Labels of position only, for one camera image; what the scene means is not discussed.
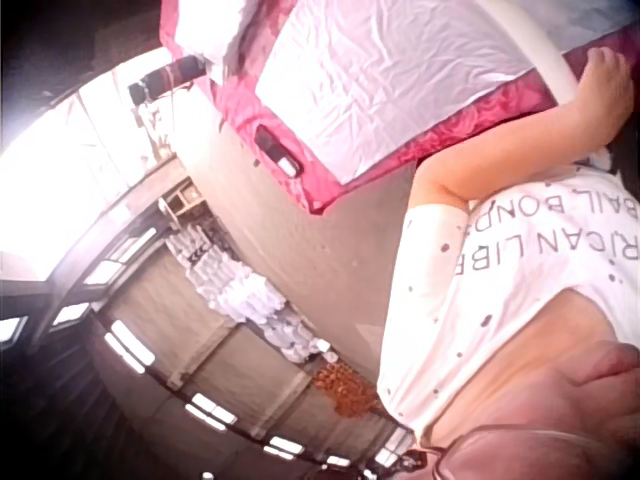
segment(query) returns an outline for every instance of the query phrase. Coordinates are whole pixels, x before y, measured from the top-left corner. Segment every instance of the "white t-shirt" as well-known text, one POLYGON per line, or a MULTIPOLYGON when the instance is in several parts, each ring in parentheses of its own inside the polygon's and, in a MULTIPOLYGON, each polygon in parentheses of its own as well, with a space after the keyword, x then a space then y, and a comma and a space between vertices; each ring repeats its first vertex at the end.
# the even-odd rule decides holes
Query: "white t-shirt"
POLYGON ((572 166, 499 192, 470 215, 447 205, 407 212, 378 380, 385 407, 421 432, 567 288, 640 347, 639 211, 616 177, 572 166))

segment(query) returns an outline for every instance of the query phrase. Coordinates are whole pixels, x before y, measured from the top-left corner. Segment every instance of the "skin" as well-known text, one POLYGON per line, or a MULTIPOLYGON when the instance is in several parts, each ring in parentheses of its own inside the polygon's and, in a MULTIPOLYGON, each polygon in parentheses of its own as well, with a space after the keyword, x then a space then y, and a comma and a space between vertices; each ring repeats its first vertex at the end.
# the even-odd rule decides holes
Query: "skin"
MULTIPOLYGON (((437 203, 468 213, 476 199, 607 145, 632 110, 629 65, 608 48, 592 49, 572 103, 497 127, 423 163, 409 208, 437 203)), ((563 291, 465 385, 437 419, 429 444, 445 447, 477 426, 494 424, 586 434, 620 451, 640 452, 640 351, 615 340, 604 313, 588 298, 563 291)), ((483 447, 487 459, 500 451, 476 446, 479 452, 483 447)), ((544 468, 544 456, 538 462, 532 470, 544 468)), ((431 472, 397 478, 431 479, 431 472)), ((512 477, 503 469, 491 478, 512 477)))

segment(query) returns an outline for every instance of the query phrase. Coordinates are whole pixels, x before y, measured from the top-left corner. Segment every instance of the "concrete floor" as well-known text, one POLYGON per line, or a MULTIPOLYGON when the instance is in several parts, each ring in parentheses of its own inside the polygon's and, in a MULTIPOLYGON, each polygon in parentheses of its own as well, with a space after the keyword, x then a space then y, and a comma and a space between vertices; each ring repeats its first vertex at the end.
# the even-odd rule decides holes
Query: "concrete floor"
POLYGON ((192 89, 176 105, 176 149, 239 254, 375 380, 391 275, 414 166, 304 212, 192 89))

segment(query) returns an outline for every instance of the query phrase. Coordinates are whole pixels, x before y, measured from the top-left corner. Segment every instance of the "red floral fabric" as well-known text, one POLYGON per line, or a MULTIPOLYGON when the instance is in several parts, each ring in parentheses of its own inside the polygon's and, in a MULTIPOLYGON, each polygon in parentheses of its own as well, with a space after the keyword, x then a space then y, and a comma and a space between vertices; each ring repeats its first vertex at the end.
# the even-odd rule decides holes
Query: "red floral fabric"
MULTIPOLYGON (((542 111, 554 105, 538 73, 535 70, 529 71, 413 138, 352 182, 341 185, 309 148, 298 140, 275 114, 262 105, 254 93, 267 57, 296 2, 297 0, 262 2, 242 42, 240 74, 229 79, 224 85, 217 85, 208 79, 201 79, 198 84, 224 120, 252 149, 256 158, 296 203, 308 212, 320 214, 341 196, 409 162, 422 160, 505 120, 542 111), (287 177, 257 147, 253 138, 259 125, 267 127, 302 164, 303 173, 300 177, 287 177)), ((160 41, 175 57, 182 56, 180 47, 174 41, 178 16, 178 0, 162 0, 160 41)), ((638 24, 569 52, 566 58, 576 74, 582 72, 586 62, 586 51, 594 45, 609 46, 623 53, 637 66, 640 52, 638 24)))

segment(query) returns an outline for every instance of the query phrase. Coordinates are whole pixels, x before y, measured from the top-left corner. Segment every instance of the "white fabric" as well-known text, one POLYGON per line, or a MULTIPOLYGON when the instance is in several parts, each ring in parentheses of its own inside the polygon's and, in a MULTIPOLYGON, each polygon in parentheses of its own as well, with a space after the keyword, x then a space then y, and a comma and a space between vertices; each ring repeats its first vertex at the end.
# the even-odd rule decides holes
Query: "white fabric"
POLYGON ((639 210, 619 179, 585 167, 500 192, 470 217, 444 205, 410 210, 382 346, 385 407, 422 431, 568 288, 640 347, 639 210))
MULTIPOLYGON (((515 0, 561 51, 633 22, 623 0, 515 0)), ((471 0, 300 0, 256 94, 341 183, 531 62, 471 0)))
POLYGON ((204 56, 207 73, 219 84, 238 70, 242 35, 259 0, 179 0, 175 41, 204 56))

